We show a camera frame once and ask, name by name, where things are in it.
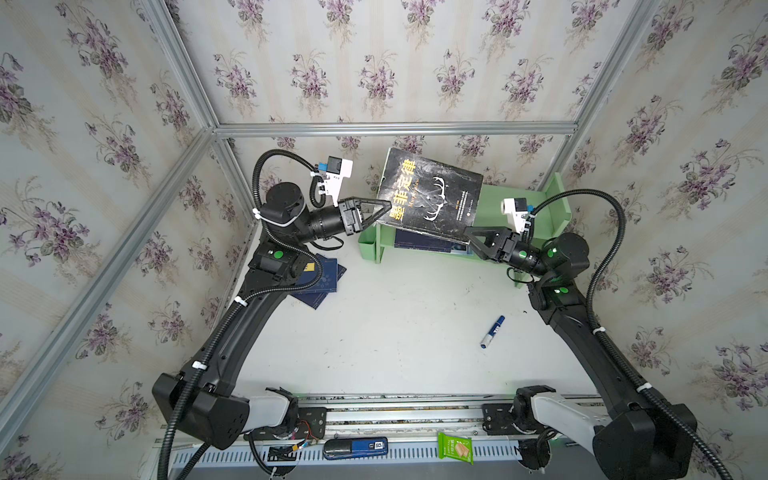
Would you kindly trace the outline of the dark blue thick book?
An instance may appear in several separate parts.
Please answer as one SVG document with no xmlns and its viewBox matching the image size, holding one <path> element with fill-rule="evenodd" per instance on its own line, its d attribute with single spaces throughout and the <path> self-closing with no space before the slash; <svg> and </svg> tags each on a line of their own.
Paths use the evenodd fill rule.
<svg viewBox="0 0 768 480">
<path fill-rule="evenodd" d="M 454 255 L 467 255 L 469 253 L 467 246 L 464 244 L 399 229 L 395 230 L 393 246 L 399 249 Z"/>
</svg>

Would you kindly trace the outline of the black cover book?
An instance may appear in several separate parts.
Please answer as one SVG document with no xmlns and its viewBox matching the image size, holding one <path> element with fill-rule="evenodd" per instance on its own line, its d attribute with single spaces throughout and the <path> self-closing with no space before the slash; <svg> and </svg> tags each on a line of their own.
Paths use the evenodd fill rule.
<svg viewBox="0 0 768 480">
<path fill-rule="evenodd" d="M 377 192 L 391 209 L 379 222 L 466 245 L 474 224 L 483 176 L 391 147 Z"/>
</svg>

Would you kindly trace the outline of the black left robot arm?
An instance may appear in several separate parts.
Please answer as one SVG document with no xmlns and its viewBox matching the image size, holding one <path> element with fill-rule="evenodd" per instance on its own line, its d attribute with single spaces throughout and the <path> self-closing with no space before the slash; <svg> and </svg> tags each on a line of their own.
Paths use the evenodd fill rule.
<svg viewBox="0 0 768 480">
<path fill-rule="evenodd" d="M 310 174 L 304 194 L 291 182 L 260 191 L 261 172 L 273 157 L 299 163 Z M 366 201 L 342 199 L 342 182 L 353 169 L 350 159 L 329 157 L 317 165 L 298 154 L 272 149 L 263 153 L 253 169 L 254 218 L 261 225 L 259 243 L 248 264 L 243 283 L 205 343 L 175 374 L 162 374 L 152 387 L 167 427 L 160 447 L 157 476 L 168 478 L 171 451 L 183 432 L 201 446 L 180 473 L 186 478 L 211 447 L 229 448 L 241 435 L 261 428 L 292 429 L 298 420 L 295 398 L 282 388 L 268 388 L 251 398 L 236 395 L 236 382 L 244 362 L 268 319 L 293 293 L 315 286 L 323 266 L 309 245 L 337 235 L 363 232 L 387 213 L 388 201 L 374 200 L 377 211 L 364 216 Z"/>
</svg>

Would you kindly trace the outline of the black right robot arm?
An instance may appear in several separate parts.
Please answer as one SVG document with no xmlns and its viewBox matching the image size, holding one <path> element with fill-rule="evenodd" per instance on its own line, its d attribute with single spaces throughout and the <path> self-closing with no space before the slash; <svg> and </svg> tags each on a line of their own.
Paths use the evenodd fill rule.
<svg viewBox="0 0 768 480">
<path fill-rule="evenodd" d="M 540 247 L 532 243 L 535 220 L 549 200 L 528 214 L 528 226 L 521 233 L 508 227 L 465 230 L 478 257 L 531 276 L 527 288 L 532 309 L 575 355 L 607 410 L 592 416 L 549 388 L 530 387 L 518 392 L 523 409 L 517 418 L 525 430 L 554 430 L 577 442 L 592 453 L 609 479 L 681 479 L 695 450 L 720 478 L 729 479 L 728 467 L 698 435 L 691 410 L 670 403 L 637 371 L 594 312 L 597 283 L 623 242 L 626 216 L 612 195 L 595 189 L 588 193 L 611 205 L 618 226 L 585 293 L 575 284 L 590 265 L 590 247 L 582 236 L 564 232 Z"/>
</svg>

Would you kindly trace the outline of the dark blue book under arm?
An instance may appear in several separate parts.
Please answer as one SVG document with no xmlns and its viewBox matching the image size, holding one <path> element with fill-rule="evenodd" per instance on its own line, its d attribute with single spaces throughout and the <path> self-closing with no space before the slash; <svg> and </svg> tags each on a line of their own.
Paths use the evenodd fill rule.
<svg viewBox="0 0 768 480">
<path fill-rule="evenodd" d="M 322 255 L 317 255 L 317 258 L 323 269 L 321 279 L 311 288 L 291 294 L 294 299 L 314 310 L 319 308 L 329 294 L 338 291 L 338 282 L 347 271 L 347 268 L 340 265 L 335 258 L 328 258 Z"/>
</svg>

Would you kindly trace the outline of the green pen holder cup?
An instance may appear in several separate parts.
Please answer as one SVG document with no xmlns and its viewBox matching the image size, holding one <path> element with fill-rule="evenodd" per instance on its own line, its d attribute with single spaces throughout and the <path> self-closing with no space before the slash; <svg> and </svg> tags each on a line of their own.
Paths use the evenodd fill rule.
<svg viewBox="0 0 768 480">
<path fill-rule="evenodd" d="M 380 264 L 384 247 L 381 242 L 381 225 L 374 225 L 365 229 L 358 237 L 358 247 L 364 260 Z"/>
</svg>

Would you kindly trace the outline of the blue book yellow label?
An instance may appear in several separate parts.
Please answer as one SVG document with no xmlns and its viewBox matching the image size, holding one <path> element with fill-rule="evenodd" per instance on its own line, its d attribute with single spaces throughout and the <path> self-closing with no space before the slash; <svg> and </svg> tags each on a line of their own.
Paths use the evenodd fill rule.
<svg viewBox="0 0 768 480">
<path fill-rule="evenodd" d="M 335 293 L 338 290 L 338 262 L 321 258 L 318 263 L 307 265 L 299 277 L 294 295 Z"/>
</svg>

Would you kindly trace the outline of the blue white marker pen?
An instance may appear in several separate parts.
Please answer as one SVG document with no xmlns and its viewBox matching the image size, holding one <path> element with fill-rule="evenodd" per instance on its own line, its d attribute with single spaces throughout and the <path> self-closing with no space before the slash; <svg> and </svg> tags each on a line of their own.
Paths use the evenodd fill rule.
<svg viewBox="0 0 768 480">
<path fill-rule="evenodd" d="M 481 349 L 487 349 L 488 346 L 491 344 L 493 339 L 495 338 L 496 334 L 498 333 L 499 329 L 503 325 L 505 321 L 505 317 L 501 315 L 490 327 L 488 332 L 484 335 L 483 339 L 480 342 L 480 348 Z"/>
</svg>

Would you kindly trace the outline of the green snack packet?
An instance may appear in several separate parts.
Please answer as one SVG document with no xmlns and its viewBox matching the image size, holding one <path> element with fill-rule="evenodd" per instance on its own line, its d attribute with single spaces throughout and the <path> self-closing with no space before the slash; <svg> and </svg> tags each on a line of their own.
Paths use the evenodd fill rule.
<svg viewBox="0 0 768 480">
<path fill-rule="evenodd" d="M 469 463 L 470 465 L 474 464 L 473 443 L 470 438 L 462 438 L 439 432 L 437 455 L 441 460 L 451 459 Z"/>
</svg>

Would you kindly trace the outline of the blue black handheld device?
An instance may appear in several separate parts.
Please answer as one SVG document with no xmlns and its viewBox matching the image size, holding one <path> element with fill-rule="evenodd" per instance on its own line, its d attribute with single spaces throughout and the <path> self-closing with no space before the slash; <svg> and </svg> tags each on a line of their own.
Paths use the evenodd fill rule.
<svg viewBox="0 0 768 480">
<path fill-rule="evenodd" d="M 335 438 L 323 445 L 323 458 L 328 461 L 371 458 L 389 452 L 386 437 Z"/>
</svg>

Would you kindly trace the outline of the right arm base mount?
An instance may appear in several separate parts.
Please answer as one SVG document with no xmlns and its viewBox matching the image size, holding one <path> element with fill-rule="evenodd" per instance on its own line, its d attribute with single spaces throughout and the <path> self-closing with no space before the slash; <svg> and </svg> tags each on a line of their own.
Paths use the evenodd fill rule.
<svg viewBox="0 0 768 480">
<path fill-rule="evenodd" d="M 533 398 L 539 394 L 555 392 L 555 389 L 546 385 L 521 387 L 516 390 L 511 401 L 483 404 L 483 430 L 490 436 L 542 433 L 547 426 L 535 418 Z"/>
</svg>

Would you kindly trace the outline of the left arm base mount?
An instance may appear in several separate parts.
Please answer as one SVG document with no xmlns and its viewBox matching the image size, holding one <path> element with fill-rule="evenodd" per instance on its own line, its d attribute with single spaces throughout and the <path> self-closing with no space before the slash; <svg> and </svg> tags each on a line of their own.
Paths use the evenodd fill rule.
<svg viewBox="0 0 768 480">
<path fill-rule="evenodd" d="M 322 440 L 328 410 L 324 407 L 298 407 L 289 410 L 287 419 L 276 427 L 260 427 L 249 432 L 255 441 Z"/>
</svg>

